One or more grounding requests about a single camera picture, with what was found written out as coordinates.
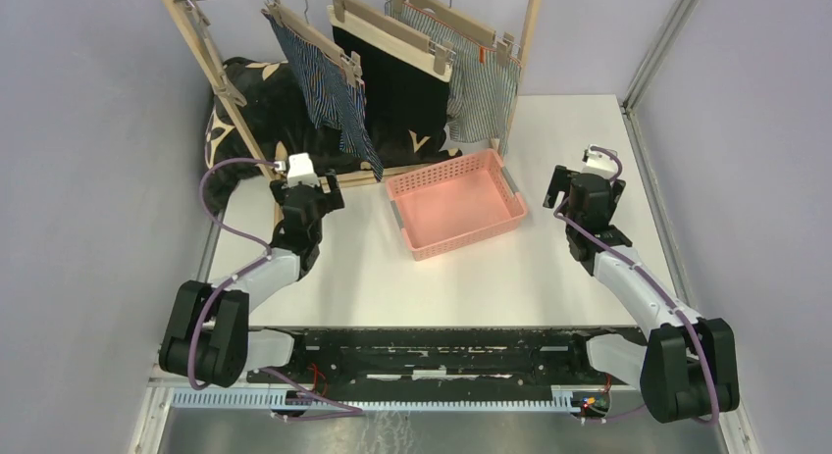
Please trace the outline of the navy striped underwear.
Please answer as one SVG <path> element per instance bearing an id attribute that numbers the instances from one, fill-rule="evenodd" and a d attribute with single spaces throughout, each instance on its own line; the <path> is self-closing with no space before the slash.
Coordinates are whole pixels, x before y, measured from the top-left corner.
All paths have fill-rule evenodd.
<path id="1" fill-rule="evenodd" d="M 338 149 L 365 164 L 374 180 L 384 175 L 384 165 L 365 127 L 366 93 L 362 79 L 350 86 L 337 63 L 293 31 L 279 26 L 265 10 L 281 49 L 303 94 L 310 121 L 316 127 L 339 131 Z"/>

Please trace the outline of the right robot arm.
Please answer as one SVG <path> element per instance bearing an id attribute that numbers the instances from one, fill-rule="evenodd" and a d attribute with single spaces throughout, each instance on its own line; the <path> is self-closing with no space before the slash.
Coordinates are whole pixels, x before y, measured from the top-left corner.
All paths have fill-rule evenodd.
<path id="1" fill-rule="evenodd" d="M 734 331 L 678 299 L 612 224 L 625 186 L 621 179 L 558 165 L 546 190 L 544 205 L 564 222 L 573 259 L 612 292 L 647 340 L 593 336 L 568 354 L 568 373 L 584 383 L 603 373 L 626 382 L 660 423 L 708 423 L 740 405 Z"/>

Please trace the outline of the black underwear cream waistband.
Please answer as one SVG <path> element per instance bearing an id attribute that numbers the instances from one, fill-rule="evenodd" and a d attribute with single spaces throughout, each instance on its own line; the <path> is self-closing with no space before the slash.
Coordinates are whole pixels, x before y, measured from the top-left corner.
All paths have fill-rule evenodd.
<path id="1" fill-rule="evenodd" d="M 449 83 L 345 28 L 335 43 L 361 58 L 365 127 L 385 167 L 435 163 L 453 154 L 446 141 Z"/>

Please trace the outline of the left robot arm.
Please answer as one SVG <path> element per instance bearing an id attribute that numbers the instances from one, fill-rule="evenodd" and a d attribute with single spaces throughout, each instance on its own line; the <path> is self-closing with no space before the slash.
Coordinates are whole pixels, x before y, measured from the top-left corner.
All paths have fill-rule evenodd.
<path id="1" fill-rule="evenodd" d="M 188 378 L 196 390 L 229 387 L 257 361 L 271 363 L 288 382 L 306 375 L 308 355 L 292 345 L 280 347 L 283 339 L 275 331 L 251 335 L 249 315 L 304 279 L 317 261 L 323 219 L 344 206 L 336 173 L 327 171 L 325 179 L 325 186 L 273 181 L 283 217 L 266 252 L 217 282 L 189 280 L 180 286 L 159 351 L 163 371 Z"/>

